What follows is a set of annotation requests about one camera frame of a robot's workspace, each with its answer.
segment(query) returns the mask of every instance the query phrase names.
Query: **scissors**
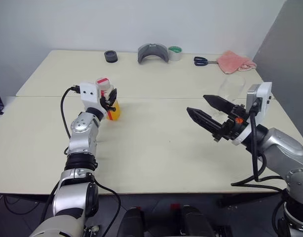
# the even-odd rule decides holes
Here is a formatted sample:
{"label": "scissors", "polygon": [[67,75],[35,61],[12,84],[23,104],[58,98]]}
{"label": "scissors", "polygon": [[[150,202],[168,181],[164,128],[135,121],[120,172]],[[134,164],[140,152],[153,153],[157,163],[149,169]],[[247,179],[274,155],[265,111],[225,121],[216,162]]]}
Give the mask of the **scissors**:
{"label": "scissors", "polygon": [[209,63],[211,64],[218,64],[216,61],[208,61],[206,58],[203,57],[194,57],[194,65],[196,66],[206,66]]}

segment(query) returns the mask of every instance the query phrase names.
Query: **white wall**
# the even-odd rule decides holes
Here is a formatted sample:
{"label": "white wall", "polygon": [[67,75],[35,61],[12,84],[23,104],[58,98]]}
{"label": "white wall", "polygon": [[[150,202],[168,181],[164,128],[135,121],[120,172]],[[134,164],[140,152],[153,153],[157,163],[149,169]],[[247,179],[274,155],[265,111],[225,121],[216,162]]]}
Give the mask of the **white wall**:
{"label": "white wall", "polygon": [[14,95],[52,49],[159,42],[253,58],[284,1],[0,0],[0,92]]}

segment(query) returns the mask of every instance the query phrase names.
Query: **gray plastic object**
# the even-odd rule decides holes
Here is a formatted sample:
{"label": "gray plastic object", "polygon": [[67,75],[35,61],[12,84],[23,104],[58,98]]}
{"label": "gray plastic object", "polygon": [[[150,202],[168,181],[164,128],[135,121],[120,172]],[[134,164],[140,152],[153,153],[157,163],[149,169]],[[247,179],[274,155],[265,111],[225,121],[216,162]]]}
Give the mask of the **gray plastic object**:
{"label": "gray plastic object", "polygon": [[166,63],[169,61],[168,49],[166,46],[159,43],[147,43],[142,45],[137,50],[137,61],[140,64],[142,60],[147,56],[158,56],[162,58]]}

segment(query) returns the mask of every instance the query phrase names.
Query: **tape roll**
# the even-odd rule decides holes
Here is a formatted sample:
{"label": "tape roll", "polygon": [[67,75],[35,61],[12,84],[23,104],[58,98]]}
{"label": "tape roll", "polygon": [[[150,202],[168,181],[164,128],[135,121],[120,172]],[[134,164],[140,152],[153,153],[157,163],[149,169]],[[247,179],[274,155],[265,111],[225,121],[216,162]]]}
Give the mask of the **tape roll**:
{"label": "tape roll", "polygon": [[178,46],[169,47],[168,53],[170,61],[179,61],[182,57],[182,49]]}

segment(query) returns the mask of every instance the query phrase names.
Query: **gray floor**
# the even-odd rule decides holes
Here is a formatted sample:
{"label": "gray floor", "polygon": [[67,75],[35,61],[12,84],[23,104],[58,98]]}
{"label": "gray floor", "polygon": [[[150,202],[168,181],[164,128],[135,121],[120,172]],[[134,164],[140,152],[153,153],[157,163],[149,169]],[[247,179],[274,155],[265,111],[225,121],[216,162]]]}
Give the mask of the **gray floor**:
{"label": "gray floor", "polygon": [[[172,204],[189,204],[197,207],[207,216],[212,224],[231,225],[234,237],[271,237],[275,233],[271,226],[271,215],[279,202],[280,196],[264,198],[259,201],[242,204],[231,208],[218,208],[216,201],[221,195],[208,194],[156,194],[156,195],[121,195],[122,208],[118,218],[107,234],[116,236],[119,224],[126,210],[139,206],[145,213],[148,231],[146,237],[162,237],[173,234],[173,221],[171,218]],[[24,212],[35,203],[20,200],[10,205],[10,209]],[[19,216],[10,213],[0,200],[0,237],[27,237],[38,226],[44,204],[40,204],[33,212]],[[101,225],[102,235],[117,208],[114,196],[100,196],[99,211],[87,221],[87,225]]]}

